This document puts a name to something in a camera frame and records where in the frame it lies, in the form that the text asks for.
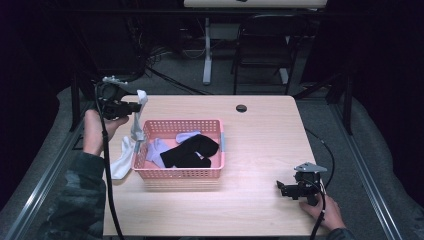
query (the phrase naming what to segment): person's hand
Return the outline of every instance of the person's hand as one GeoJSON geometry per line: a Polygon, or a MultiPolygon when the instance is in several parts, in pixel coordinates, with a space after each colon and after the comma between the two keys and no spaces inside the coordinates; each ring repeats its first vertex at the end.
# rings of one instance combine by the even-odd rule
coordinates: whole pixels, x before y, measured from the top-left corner
{"type": "MultiPolygon", "coordinates": [[[[316,206],[311,206],[306,202],[299,202],[300,208],[305,212],[309,213],[313,218],[318,219],[322,211],[322,196],[321,194],[317,195],[318,204],[316,206]]],[[[346,225],[343,222],[342,214],[340,213],[339,205],[333,198],[328,195],[325,195],[325,214],[324,219],[321,222],[321,226],[332,231],[336,228],[346,228],[346,225]]]]}
{"type": "MultiPolygon", "coordinates": [[[[115,120],[105,119],[106,131],[109,137],[108,140],[112,139],[116,129],[126,122],[128,122],[128,116],[115,120]]],[[[100,153],[103,151],[102,131],[99,113],[95,110],[87,110],[84,117],[84,152],[100,156],[100,153]]]]}

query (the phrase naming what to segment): pink plastic basket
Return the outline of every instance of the pink plastic basket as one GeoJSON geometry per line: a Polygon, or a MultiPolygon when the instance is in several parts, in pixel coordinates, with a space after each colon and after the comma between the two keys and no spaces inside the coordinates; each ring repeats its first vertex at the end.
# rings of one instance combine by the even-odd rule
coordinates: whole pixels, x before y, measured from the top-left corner
{"type": "Polygon", "coordinates": [[[218,179],[225,162],[224,129],[220,120],[148,120],[143,127],[147,141],[133,156],[132,168],[143,179],[218,179]],[[171,148],[177,146],[178,133],[200,131],[219,144],[218,152],[210,157],[211,168],[159,168],[146,160],[147,146],[155,138],[164,140],[171,148]]]}

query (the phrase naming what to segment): sleeve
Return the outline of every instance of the sleeve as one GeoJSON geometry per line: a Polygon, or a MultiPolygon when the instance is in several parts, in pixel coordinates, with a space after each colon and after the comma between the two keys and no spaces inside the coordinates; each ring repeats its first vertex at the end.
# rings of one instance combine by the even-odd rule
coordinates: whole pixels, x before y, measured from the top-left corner
{"type": "Polygon", "coordinates": [[[328,234],[326,240],[355,240],[355,236],[347,228],[337,228],[328,234]]]}
{"type": "Polygon", "coordinates": [[[103,170],[101,157],[78,154],[66,172],[67,184],[38,230],[38,239],[103,239],[103,170]]]}

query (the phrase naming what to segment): black cable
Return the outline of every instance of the black cable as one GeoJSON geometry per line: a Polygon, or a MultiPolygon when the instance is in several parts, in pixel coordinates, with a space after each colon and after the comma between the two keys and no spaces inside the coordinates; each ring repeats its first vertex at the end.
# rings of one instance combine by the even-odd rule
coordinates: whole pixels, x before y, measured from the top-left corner
{"type": "Polygon", "coordinates": [[[168,77],[165,74],[162,74],[162,73],[154,70],[153,68],[151,68],[149,66],[146,66],[146,69],[148,69],[150,72],[152,72],[153,74],[157,75],[158,77],[164,79],[168,83],[174,85],[174,87],[177,87],[177,88],[179,88],[179,89],[181,89],[183,91],[186,91],[188,93],[191,93],[191,94],[195,93],[195,94],[200,94],[200,95],[213,95],[210,92],[203,91],[203,90],[198,90],[198,89],[192,88],[190,86],[187,86],[187,85],[185,85],[185,84],[183,84],[181,82],[178,82],[177,80],[175,80],[175,79],[173,79],[171,77],[168,77]]]}
{"type": "Polygon", "coordinates": [[[312,229],[312,233],[311,236],[309,237],[310,240],[314,240],[315,236],[317,234],[318,228],[321,225],[322,221],[324,220],[324,215],[325,215],[325,208],[326,208],[326,203],[325,203],[325,194],[323,192],[323,185],[320,183],[321,187],[318,187],[315,183],[307,180],[307,179],[303,179],[303,181],[308,182],[309,184],[311,184],[312,186],[314,186],[318,191],[319,194],[321,194],[321,199],[322,199],[322,210],[317,218],[317,221],[315,222],[314,228],[312,229]]]}
{"type": "Polygon", "coordinates": [[[95,95],[96,95],[96,106],[99,112],[100,121],[102,123],[103,154],[104,154],[109,208],[110,208],[110,213],[112,214],[112,219],[115,224],[116,232],[118,233],[119,239],[124,240],[125,238],[122,234],[121,227],[119,226],[118,216],[116,215],[116,210],[115,210],[115,203],[113,201],[112,177],[110,172],[110,157],[109,157],[109,136],[106,130],[105,120],[103,118],[103,109],[100,108],[99,98],[98,98],[98,86],[100,83],[101,82],[96,84],[95,95]]]}
{"type": "Polygon", "coordinates": [[[328,178],[327,183],[325,184],[325,189],[328,188],[328,186],[330,185],[331,180],[333,179],[333,175],[334,175],[334,169],[336,168],[336,161],[334,160],[334,155],[333,152],[331,151],[331,149],[328,147],[328,145],[324,142],[324,140],[322,140],[320,137],[318,137],[318,135],[316,135],[315,133],[313,133],[311,130],[307,129],[305,127],[305,130],[307,132],[309,132],[310,134],[312,134],[314,137],[316,137],[325,147],[325,149],[327,149],[328,153],[331,156],[331,163],[332,163],[332,168],[331,168],[331,174],[330,177],[328,178]]]}
{"type": "Polygon", "coordinates": [[[318,228],[321,225],[322,221],[324,220],[324,215],[325,215],[325,207],[326,207],[326,203],[325,203],[325,194],[323,193],[322,190],[319,191],[319,194],[321,194],[321,198],[322,198],[322,210],[317,218],[317,221],[315,222],[315,226],[312,229],[312,233],[310,236],[310,240],[314,240],[315,236],[317,234],[318,228]]]}

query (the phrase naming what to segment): wooden table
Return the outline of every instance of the wooden table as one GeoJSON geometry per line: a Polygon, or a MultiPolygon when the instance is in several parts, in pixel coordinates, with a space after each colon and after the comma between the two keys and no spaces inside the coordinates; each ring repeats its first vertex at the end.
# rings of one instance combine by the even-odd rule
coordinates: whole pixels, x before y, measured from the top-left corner
{"type": "MultiPolygon", "coordinates": [[[[220,119],[225,166],[212,188],[149,188],[133,170],[114,181],[114,200],[126,236],[293,236],[309,235],[314,220],[298,201],[282,197],[276,180],[296,184],[294,167],[315,163],[290,96],[148,96],[141,121],[220,119]],[[236,106],[244,104],[240,113],[236,106]]],[[[134,96],[123,100],[136,102],[134,96]]],[[[110,142],[112,162],[130,122],[110,142]]],[[[116,235],[106,206],[104,235],[116,235]]]]}

